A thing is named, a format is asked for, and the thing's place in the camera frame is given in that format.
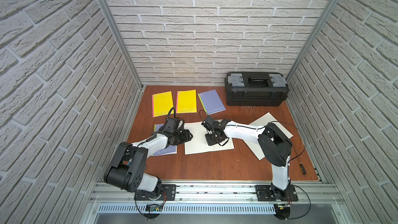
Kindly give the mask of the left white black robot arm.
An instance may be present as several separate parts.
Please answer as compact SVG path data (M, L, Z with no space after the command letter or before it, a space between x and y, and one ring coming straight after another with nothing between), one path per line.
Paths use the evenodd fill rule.
M145 173L147 158L169 146L178 146L192 140L192 133L184 128L184 119L170 109L166 121L158 131L136 143L120 143L105 173L104 182L121 190L144 193L150 199L164 195L162 180Z

